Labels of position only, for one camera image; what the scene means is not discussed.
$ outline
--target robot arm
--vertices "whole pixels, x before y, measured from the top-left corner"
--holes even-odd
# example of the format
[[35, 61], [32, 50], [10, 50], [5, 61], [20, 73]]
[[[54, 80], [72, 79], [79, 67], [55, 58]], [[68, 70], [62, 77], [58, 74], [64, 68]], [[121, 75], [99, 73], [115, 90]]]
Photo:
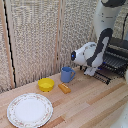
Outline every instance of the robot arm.
[[125, 5], [128, 5], [128, 0], [99, 0], [93, 17], [97, 44], [93, 42], [92, 46], [92, 42], [88, 42], [82, 49], [71, 54], [71, 59], [75, 63], [87, 66], [84, 74], [93, 76], [103, 63], [105, 51], [113, 34], [115, 20], [122, 6]]

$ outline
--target beige curtain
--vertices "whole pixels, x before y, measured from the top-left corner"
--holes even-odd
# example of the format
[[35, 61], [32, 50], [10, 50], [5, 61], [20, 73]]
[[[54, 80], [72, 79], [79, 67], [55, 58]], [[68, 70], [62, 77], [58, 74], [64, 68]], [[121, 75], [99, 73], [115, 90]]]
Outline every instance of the beige curtain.
[[14, 88], [4, 3], [0, 0], [0, 93]]

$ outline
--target plate rim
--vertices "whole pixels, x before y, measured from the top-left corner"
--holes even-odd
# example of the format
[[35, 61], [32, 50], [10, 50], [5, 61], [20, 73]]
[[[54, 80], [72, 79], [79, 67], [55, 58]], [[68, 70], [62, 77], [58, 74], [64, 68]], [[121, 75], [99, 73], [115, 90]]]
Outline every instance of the plate rim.
[[52, 116], [52, 114], [53, 114], [53, 106], [52, 106], [52, 103], [50, 102], [50, 100], [49, 100], [47, 97], [45, 97], [45, 96], [43, 96], [43, 95], [41, 95], [41, 94], [37, 94], [37, 93], [25, 93], [25, 94], [19, 95], [19, 96], [17, 96], [16, 98], [14, 98], [14, 99], [9, 103], [8, 108], [7, 108], [7, 118], [8, 118], [8, 120], [9, 120], [14, 126], [16, 126], [16, 127], [18, 127], [18, 128], [27, 128], [27, 127], [19, 127], [17, 124], [15, 124], [15, 123], [13, 122], [13, 120], [10, 119], [10, 117], [9, 117], [9, 108], [10, 108], [10, 106], [12, 105], [13, 101], [15, 101], [18, 97], [23, 96], [23, 95], [29, 95], [29, 94], [31, 94], [31, 95], [32, 95], [32, 94], [33, 94], [33, 95], [39, 95], [39, 96], [41, 96], [41, 97], [44, 97], [44, 98], [46, 98], [46, 99], [49, 101], [49, 103], [50, 103], [50, 105], [51, 105], [51, 110], [50, 110], [50, 111], [51, 111], [51, 115], [49, 116], [49, 118], [47, 119], [47, 121], [45, 121], [45, 122], [39, 124], [38, 127], [41, 127], [41, 126], [43, 126], [44, 124], [46, 124], [46, 123], [50, 120], [50, 118], [51, 118], [51, 116]]

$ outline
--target wooden countertop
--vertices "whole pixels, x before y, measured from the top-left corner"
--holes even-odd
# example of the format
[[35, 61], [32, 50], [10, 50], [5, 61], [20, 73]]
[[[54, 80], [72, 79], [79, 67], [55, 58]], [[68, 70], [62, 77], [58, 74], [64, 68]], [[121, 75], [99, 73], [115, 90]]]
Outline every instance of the wooden countertop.
[[123, 78], [115, 78], [109, 85], [83, 75], [79, 67], [68, 84], [71, 93], [59, 88], [60, 73], [50, 76], [55, 86], [50, 92], [38, 89], [37, 82], [0, 94], [0, 128], [15, 128], [7, 119], [9, 103], [19, 95], [37, 93], [47, 97], [53, 105], [51, 119], [41, 128], [109, 128], [120, 116], [128, 101], [128, 85]]

